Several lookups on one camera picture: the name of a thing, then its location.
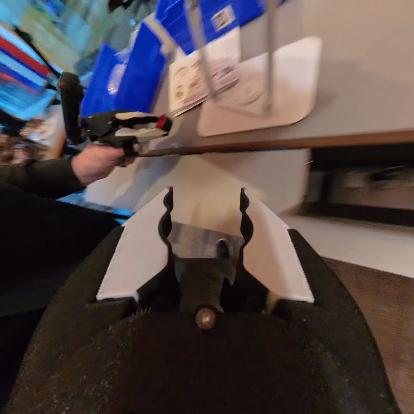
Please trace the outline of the black rod with knob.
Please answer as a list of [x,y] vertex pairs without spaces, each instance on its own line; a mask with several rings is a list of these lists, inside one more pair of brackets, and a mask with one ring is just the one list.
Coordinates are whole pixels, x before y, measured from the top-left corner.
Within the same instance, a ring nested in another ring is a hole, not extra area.
[[66,138],[74,145],[84,142],[80,127],[80,106],[84,98],[84,90],[77,75],[63,72],[57,82],[63,110],[63,121]]

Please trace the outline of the person's left hand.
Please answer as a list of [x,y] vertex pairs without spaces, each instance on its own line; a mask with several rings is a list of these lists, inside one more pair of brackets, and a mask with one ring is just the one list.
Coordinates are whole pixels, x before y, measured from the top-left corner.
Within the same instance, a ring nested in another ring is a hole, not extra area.
[[83,187],[106,178],[116,167],[127,167],[136,157],[127,157],[122,148],[103,144],[88,144],[71,159],[72,171]]

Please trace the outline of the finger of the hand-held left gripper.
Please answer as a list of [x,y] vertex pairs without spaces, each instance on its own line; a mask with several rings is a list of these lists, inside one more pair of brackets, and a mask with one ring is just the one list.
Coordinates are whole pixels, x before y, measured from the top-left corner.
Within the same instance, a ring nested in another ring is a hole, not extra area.
[[115,132],[115,137],[119,139],[134,139],[136,142],[148,142],[153,139],[158,139],[167,136],[167,132],[159,128],[139,128],[132,129],[122,127]]
[[116,111],[114,115],[114,127],[135,127],[136,125],[154,124],[155,127],[162,127],[160,117],[144,112],[122,112]]

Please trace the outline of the illustrated instruction sheet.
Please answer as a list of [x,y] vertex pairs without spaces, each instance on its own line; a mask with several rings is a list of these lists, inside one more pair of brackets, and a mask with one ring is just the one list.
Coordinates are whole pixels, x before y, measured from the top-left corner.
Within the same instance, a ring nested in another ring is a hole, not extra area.
[[[215,92],[234,86],[240,79],[241,29],[236,27],[204,48]],[[208,99],[199,52],[181,57],[169,66],[168,110],[177,117]]]

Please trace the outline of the person's left forearm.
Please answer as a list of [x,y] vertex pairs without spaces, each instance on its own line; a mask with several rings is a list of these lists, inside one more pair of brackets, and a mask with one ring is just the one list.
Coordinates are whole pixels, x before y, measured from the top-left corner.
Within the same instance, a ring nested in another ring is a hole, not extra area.
[[49,199],[60,199],[83,191],[86,186],[76,177],[72,158],[26,160],[19,164],[1,165],[0,181],[24,192]]

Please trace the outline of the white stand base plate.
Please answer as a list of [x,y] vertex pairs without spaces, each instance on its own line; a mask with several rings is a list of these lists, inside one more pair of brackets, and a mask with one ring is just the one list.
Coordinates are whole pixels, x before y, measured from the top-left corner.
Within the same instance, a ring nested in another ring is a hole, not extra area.
[[276,49],[277,1],[266,1],[266,53],[239,63],[240,79],[220,93],[215,92],[205,58],[198,1],[185,1],[185,11],[209,92],[200,109],[198,135],[287,126],[309,115],[315,104],[322,40],[311,36]]

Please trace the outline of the grey desk with black legs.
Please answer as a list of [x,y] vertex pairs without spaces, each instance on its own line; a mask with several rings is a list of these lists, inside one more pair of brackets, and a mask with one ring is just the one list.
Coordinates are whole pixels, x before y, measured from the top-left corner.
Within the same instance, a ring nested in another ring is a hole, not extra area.
[[413,1],[286,1],[274,41],[323,42],[313,111],[291,126],[219,137],[196,132],[199,108],[144,157],[316,149],[322,166],[413,165]]

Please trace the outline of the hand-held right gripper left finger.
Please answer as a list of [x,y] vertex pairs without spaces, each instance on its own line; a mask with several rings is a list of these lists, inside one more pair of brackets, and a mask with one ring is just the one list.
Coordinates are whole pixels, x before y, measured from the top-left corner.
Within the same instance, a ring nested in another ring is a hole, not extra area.
[[172,209],[173,188],[166,187],[122,224],[122,234],[96,301],[121,298],[142,301],[139,290],[168,264],[171,248],[162,224],[170,218]]

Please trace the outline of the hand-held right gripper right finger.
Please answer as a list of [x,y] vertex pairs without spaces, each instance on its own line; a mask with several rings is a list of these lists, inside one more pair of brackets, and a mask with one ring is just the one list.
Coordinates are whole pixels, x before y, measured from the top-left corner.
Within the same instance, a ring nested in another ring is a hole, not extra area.
[[241,189],[242,269],[265,289],[265,312],[281,299],[314,303],[314,296],[285,224],[254,193]]

